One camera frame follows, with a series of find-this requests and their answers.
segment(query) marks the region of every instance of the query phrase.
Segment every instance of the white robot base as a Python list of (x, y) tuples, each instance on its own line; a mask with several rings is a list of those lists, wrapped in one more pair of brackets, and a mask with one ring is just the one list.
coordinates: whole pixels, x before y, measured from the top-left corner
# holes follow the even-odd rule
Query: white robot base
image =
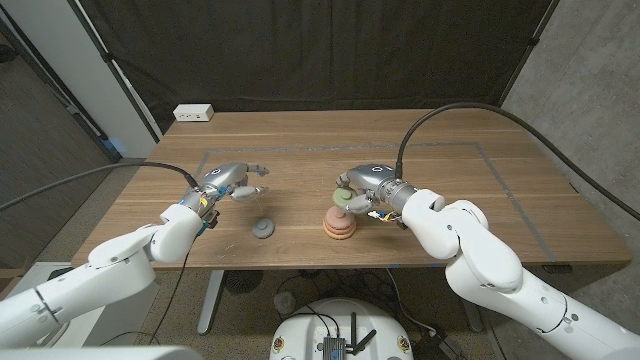
[[(338, 326), (322, 315), (331, 316)], [(412, 360), (413, 352), (400, 323), (380, 308), (350, 298), (322, 299), (300, 308), (276, 330), (269, 357), (271, 360), (357, 358)]]

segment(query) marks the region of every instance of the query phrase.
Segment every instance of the table leg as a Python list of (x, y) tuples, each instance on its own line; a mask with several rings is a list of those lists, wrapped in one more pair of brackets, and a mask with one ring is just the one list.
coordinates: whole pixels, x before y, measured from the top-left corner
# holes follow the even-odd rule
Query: table leg
[(209, 276), (209, 285), (207, 293), (202, 303), (202, 312), (200, 313), (200, 321), (198, 321), (198, 334), (207, 335), (211, 331), (213, 319), (218, 309), (218, 302), (223, 292), (224, 286), (224, 270), (213, 270)]
[(469, 320), (469, 329), (473, 332), (482, 332), (484, 329), (484, 325), (482, 324), (482, 318), (480, 317), (480, 310), (478, 309), (478, 305), (469, 302), (465, 299), (462, 300), (462, 305), (464, 306), (464, 311), (467, 314), (467, 319)]

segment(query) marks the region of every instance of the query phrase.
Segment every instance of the black cable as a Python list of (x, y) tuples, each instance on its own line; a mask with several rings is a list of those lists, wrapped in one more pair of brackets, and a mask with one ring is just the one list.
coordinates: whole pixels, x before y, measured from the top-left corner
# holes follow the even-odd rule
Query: black cable
[(311, 308), (311, 306), (309, 306), (309, 304), (307, 304), (307, 305), (305, 305), (305, 306), (307, 307), (307, 309), (311, 310), (311, 312), (312, 312), (312, 313), (314, 313), (314, 314), (318, 315), (318, 317), (320, 317), (320, 316), (322, 315), (322, 316), (326, 316), (326, 317), (328, 317), (329, 319), (331, 319), (331, 320), (333, 321), (333, 323), (334, 323), (334, 324), (336, 324), (336, 337), (337, 337), (337, 338), (340, 338), (340, 326), (338, 326), (338, 322), (336, 321), (336, 319), (332, 318), (332, 317), (331, 317), (331, 316), (329, 316), (329, 315), (319, 314), (317, 311), (313, 310), (313, 309)]
[[(340, 276), (340, 274), (334, 270), (336, 276), (339, 278), (336, 282), (338, 283), (338, 286), (336, 286), (334, 289), (331, 290), (327, 290), (325, 291), (325, 293), (327, 292), (332, 292), (334, 291), (336, 288), (341, 289), (343, 291), (343, 293), (348, 296), (348, 297), (354, 297), (354, 298), (359, 298), (359, 299), (363, 299), (368, 302), (374, 303), (377, 306), (384, 306), (386, 308), (389, 309), (389, 311), (391, 311), (391, 313), (393, 313), (393, 318), (396, 319), (397, 321), (400, 321), (400, 316), (398, 314), (398, 310), (392, 306), (392, 303), (395, 302), (395, 298), (393, 301), (389, 300), (389, 298), (387, 297), (387, 299), (383, 299), (381, 297), (378, 296), (371, 296), (371, 295), (367, 295), (367, 294), (363, 294), (362, 292), (358, 292), (355, 289), (353, 289), (349, 284), (347, 284), (344, 279), (342, 278), (342, 276)], [(418, 329), (418, 331), (420, 331), (420, 333), (422, 334), (422, 328), (417, 326), (416, 324), (409, 322), (411, 325), (415, 326), (416, 329)]]
[(331, 319), (333, 321), (334, 324), (336, 324), (336, 336), (339, 338), (340, 337), (340, 327), (338, 326), (338, 322), (336, 321), (336, 319), (334, 319), (333, 317), (327, 315), (327, 314), (321, 314), (318, 312), (310, 312), (310, 313), (295, 313), (291, 316), (289, 316), (289, 318), (295, 317), (295, 316), (300, 316), (300, 315), (311, 315), (311, 316), (317, 316), (320, 320), (322, 320), (322, 322), (324, 323), (324, 326), (327, 328), (327, 336), (331, 337), (331, 333), (329, 332), (329, 326), (327, 326), (327, 323), (322, 319), (321, 316), (327, 317), (329, 319)]
[(487, 315), (486, 319), (489, 322), (489, 327), (491, 328), (491, 333), (493, 333), (493, 338), (496, 339), (496, 344), (498, 344), (498, 349), (500, 350), (500, 353), (502, 354), (502, 358), (506, 359), (507, 356), (504, 354), (504, 350), (502, 350), (502, 346), (500, 345), (500, 340), (498, 340), (498, 335), (496, 334), (496, 330), (493, 328), (493, 323), (491, 322), (491, 315)]
[(80, 174), (76, 174), (73, 176), (69, 176), (66, 179), (62, 179), (62, 180), (58, 180), (54, 183), (51, 183), (49, 185), (43, 186), (39, 189), (33, 190), (30, 193), (27, 193), (25, 195), (22, 195), (18, 198), (15, 198), (7, 203), (4, 203), (2, 205), (0, 205), (0, 211), (4, 211), (16, 204), (19, 204), (21, 202), (23, 202), (24, 200), (27, 200), (28, 198), (31, 198), (33, 196), (36, 196), (40, 193), (43, 193), (47, 190), (51, 190), (57, 186), (66, 184), (68, 182), (74, 181), (74, 180), (78, 180), (81, 179), (83, 177), (89, 176), (89, 175), (93, 175), (97, 172), (100, 171), (104, 171), (104, 170), (109, 170), (109, 169), (116, 169), (116, 168), (121, 168), (121, 167), (131, 167), (131, 166), (150, 166), (150, 167), (159, 167), (159, 168), (164, 168), (164, 169), (169, 169), (169, 170), (173, 170), (173, 171), (177, 171), (180, 174), (182, 174), (184, 176), (185, 179), (187, 179), (187, 182), (189, 183), (189, 186), (191, 186), (192, 188), (196, 188), (198, 187), (198, 182), (195, 181), (195, 179), (191, 176), (191, 174), (189, 174), (188, 172), (186, 172), (185, 170), (177, 167), (177, 166), (173, 166), (173, 165), (169, 165), (169, 164), (163, 164), (163, 163), (158, 163), (158, 162), (139, 162), (139, 163), (119, 163), (119, 164), (111, 164), (111, 165), (106, 165), (106, 166), (101, 166), (99, 168), (95, 168), (93, 170), (89, 170), (89, 171), (85, 171), (83, 173)]
[(313, 279), (309, 279), (309, 280), (311, 280), (311, 282), (313, 283), (313, 286), (316, 288), (316, 291), (318, 292), (318, 296), (320, 296), (320, 293), (321, 293), (320, 287), (318, 286), (318, 284), (316, 284), (316, 281)]
[(442, 335), (440, 335), (440, 333), (432, 326), (428, 326), (425, 325), (417, 320), (415, 320), (413, 314), (411, 313), (411, 311), (406, 307), (402, 305), (402, 301), (400, 300), (400, 290), (398, 289), (398, 285), (396, 284), (395, 279), (393, 278), (393, 275), (391, 275), (391, 271), (389, 269), (387, 269), (387, 273), (389, 274), (389, 277), (391, 278), (391, 281), (393, 282), (394, 286), (394, 290), (396, 292), (396, 296), (398, 297), (398, 304), (400, 304), (400, 308), (402, 309), (402, 314), (405, 316), (405, 318), (407, 320), (409, 320), (411, 323), (414, 323), (414, 325), (420, 325), (420, 327), (425, 327), (431, 331), (433, 331), (433, 335), (437, 336), (448, 348), (449, 350), (451, 350), (454, 354), (456, 354), (456, 356), (458, 356), (459, 358), (462, 359), (467, 359), (464, 355), (462, 355), (462, 350), (460, 350), (460, 354), (458, 354), (442, 337)]
[(151, 342), (153, 342), (153, 340), (155, 340), (155, 341), (157, 341), (157, 342), (158, 342), (158, 345), (162, 345), (162, 344), (160, 344), (160, 340), (158, 340), (158, 338), (157, 338), (157, 337), (155, 337), (155, 335), (152, 335), (152, 334), (146, 333), (146, 332), (144, 332), (144, 331), (127, 331), (127, 332), (123, 332), (123, 333), (122, 333), (122, 334), (120, 334), (120, 335), (116, 335), (116, 336), (112, 337), (111, 339), (109, 339), (109, 340), (107, 340), (107, 341), (103, 342), (102, 344), (100, 344), (100, 345), (98, 345), (98, 346), (106, 345), (106, 344), (110, 343), (111, 341), (113, 341), (113, 340), (115, 340), (115, 339), (119, 338), (120, 336), (124, 336), (124, 335), (127, 335), (127, 334), (142, 334), (142, 335), (151, 336)]
[[(347, 283), (344, 281), (344, 279), (340, 276), (340, 274), (339, 274), (337, 271), (336, 271), (336, 275), (338, 276), (338, 278), (340, 279), (340, 281), (341, 281), (341, 282), (342, 282), (342, 283), (343, 283), (347, 288), (349, 288), (349, 289), (351, 289), (351, 288), (352, 288), (352, 286), (351, 286), (351, 285), (347, 284)], [(396, 314), (395, 309), (393, 309), (393, 307), (391, 307), (391, 306), (389, 305), (389, 302), (391, 302), (391, 301), (390, 301), (390, 299), (389, 299), (389, 298), (387, 298), (387, 299), (383, 299), (383, 298), (381, 298), (380, 296), (376, 295), (376, 293), (375, 293), (373, 290), (371, 290), (371, 288), (369, 288), (369, 284), (367, 283), (367, 281), (364, 279), (364, 277), (363, 277), (362, 275), (363, 275), (363, 273), (358, 273), (358, 274), (348, 275), (348, 276), (347, 276), (347, 278), (351, 278), (351, 277), (358, 277), (358, 278), (360, 279), (360, 281), (363, 283), (363, 289), (367, 290), (367, 292), (368, 292), (368, 294), (363, 294), (362, 292), (358, 292), (358, 295), (359, 295), (359, 296), (363, 296), (363, 295), (364, 295), (364, 296), (368, 297), (369, 299), (376, 299), (376, 300), (380, 301), (381, 303), (383, 303), (383, 304), (387, 305), (387, 306), (388, 306), (388, 307), (393, 311), (393, 313), (394, 313), (394, 314)]]
[(540, 134), (538, 130), (534, 129), (531, 125), (527, 124), (524, 120), (520, 119), (516, 115), (504, 109), (501, 109), (499, 107), (492, 106), (492, 105), (482, 104), (482, 103), (460, 102), (460, 103), (449, 104), (449, 105), (439, 107), (435, 110), (432, 110), (428, 114), (418, 119), (418, 121), (416, 121), (415, 124), (411, 126), (409, 131), (407, 131), (407, 134), (404, 136), (404, 139), (402, 139), (402, 143), (400, 143), (400, 149), (398, 149), (398, 158), (396, 160), (396, 179), (402, 179), (402, 156), (404, 154), (404, 149), (407, 146), (407, 143), (409, 142), (409, 138), (411, 138), (411, 135), (413, 135), (413, 133), (418, 129), (418, 127), (420, 127), (420, 125), (422, 125), (425, 121), (429, 120), (430, 118), (442, 112), (445, 112), (447, 110), (470, 109), (470, 108), (474, 108), (474, 109), (477, 108), (477, 109), (483, 109), (483, 110), (494, 112), (520, 125), (522, 128), (527, 130), (531, 135), (535, 136), (536, 139), (540, 140), (541, 143), (543, 143), (547, 148), (549, 148), (549, 150), (551, 150), (551, 152), (554, 153), (554, 155), (556, 155), (560, 160), (562, 160), (562, 162), (565, 163), (565, 165), (567, 165), (572, 171), (578, 174), (578, 176), (580, 176), (584, 181), (586, 181), (589, 185), (593, 186), (594, 189), (598, 190), (598, 192), (604, 195), (607, 199), (611, 200), (614, 204), (618, 205), (626, 213), (633, 216), (636, 220), (640, 221), (640, 213), (632, 209), (629, 205), (624, 203), (622, 200), (618, 199), (615, 195), (610, 193), (607, 189), (605, 189), (600, 184), (598, 184), (595, 180), (593, 180), (589, 175), (587, 175), (578, 166), (576, 166), (576, 164), (574, 164), (571, 160), (569, 160), (569, 158), (567, 158), (560, 150), (558, 150), (558, 148), (555, 145), (553, 145), (549, 140), (547, 140), (547, 138), (545, 138), (544, 135)]
[(384, 284), (384, 285), (387, 285), (387, 286), (388, 286), (388, 287), (390, 287), (390, 288), (393, 288), (393, 285), (392, 285), (391, 283), (388, 283), (388, 282), (386, 282), (386, 281), (382, 280), (382, 278), (380, 278), (380, 276), (378, 276), (378, 274), (374, 273), (373, 271), (362, 271), (362, 270), (360, 270), (360, 269), (356, 269), (356, 270), (359, 270), (363, 275), (371, 275), (371, 276), (374, 276), (376, 279), (378, 279), (378, 281), (379, 281), (381, 284)]
[(169, 303), (167, 304), (167, 308), (164, 309), (164, 314), (162, 314), (162, 317), (160, 318), (160, 322), (158, 323), (158, 326), (156, 326), (156, 329), (153, 331), (153, 335), (152, 336), (154, 338), (158, 334), (158, 331), (160, 330), (160, 326), (162, 326), (162, 322), (164, 321), (164, 318), (167, 317), (167, 313), (169, 312), (169, 308), (171, 307), (171, 303), (173, 302), (173, 298), (176, 296), (176, 291), (178, 291), (178, 286), (180, 285), (180, 280), (182, 280), (182, 275), (184, 274), (184, 269), (187, 266), (187, 259), (188, 258), (189, 258), (189, 253), (187, 253), (187, 256), (184, 257), (184, 262), (182, 263), (182, 269), (180, 270), (180, 275), (178, 276), (178, 280), (176, 281), (176, 285), (173, 288), (173, 293), (171, 294), (171, 297), (169, 298)]
[(320, 316), (320, 314), (318, 314), (317, 312), (310, 312), (310, 313), (295, 313), (291, 316), (289, 316), (289, 318), (292, 318), (294, 316), (300, 316), (300, 315), (313, 315), (313, 316), (317, 316), (318, 319), (320, 319), (320, 321), (322, 321), (322, 323), (324, 324), (324, 327), (327, 328), (327, 336), (331, 337), (331, 330), (329, 330), (329, 325), (327, 325), (327, 323), (324, 321), (324, 319)]
[(299, 277), (302, 277), (302, 275), (293, 275), (293, 276), (285, 279), (283, 282), (280, 283), (280, 286), (278, 286), (278, 289), (276, 289), (276, 294), (280, 293), (280, 289), (282, 289), (282, 286), (284, 286), (284, 284), (288, 283), (289, 281), (291, 281), (293, 279), (299, 278)]

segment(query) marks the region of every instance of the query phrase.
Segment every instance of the robotic hand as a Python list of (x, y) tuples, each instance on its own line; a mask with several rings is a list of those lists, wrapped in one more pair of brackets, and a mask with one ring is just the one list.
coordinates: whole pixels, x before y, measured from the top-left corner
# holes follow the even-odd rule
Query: robotic hand
[(180, 201), (180, 205), (188, 207), (203, 220), (208, 221), (212, 216), (217, 216), (217, 213), (212, 211), (213, 206), (225, 195), (229, 195), (234, 201), (247, 201), (254, 196), (267, 193), (267, 187), (248, 186), (247, 173), (250, 172), (265, 176), (269, 170), (258, 164), (234, 162), (222, 165), (208, 172), (202, 178), (200, 186), (191, 189)]
[(350, 187), (359, 194), (342, 209), (354, 214), (368, 213), (381, 202), (401, 214), (409, 197), (418, 191), (402, 179), (396, 179), (394, 169), (383, 164), (356, 166), (340, 175), (336, 185)]

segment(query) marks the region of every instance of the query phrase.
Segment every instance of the robot finger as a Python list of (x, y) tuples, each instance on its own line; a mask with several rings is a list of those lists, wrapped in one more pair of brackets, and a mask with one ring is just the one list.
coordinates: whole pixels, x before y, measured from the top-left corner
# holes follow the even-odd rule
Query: robot finger
[(336, 180), (336, 185), (338, 187), (349, 187), (349, 177), (347, 176), (347, 173), (342, 173), (339, 177), (338, 180)]
[(255, 172), (260, 176), (265, 176), (269, 173), (269, 169), (260, 164), (247, 164), (247, 172)]
[(366, 194), (362, 194), (349, 201), (343, 210), (353, 214), (366, 214), (371, 211), (375, 205), (377, 204), (374, 200), (369, 198)]
[(229, 194), (229, 196), (231, 197), (231, 200), (233, 200), (233, 201), (242, 202), (242, 201), (247, 201), (249, 199), (252, 199), (253, 197), (255, 197), (257, 195), (263, 195), (268, 190), (269, 190), (269, 188), (263, 187), (263, 186), (258, 186), (258, 187), (239, 186), (239, 187), (233, 189), (233, 191)]

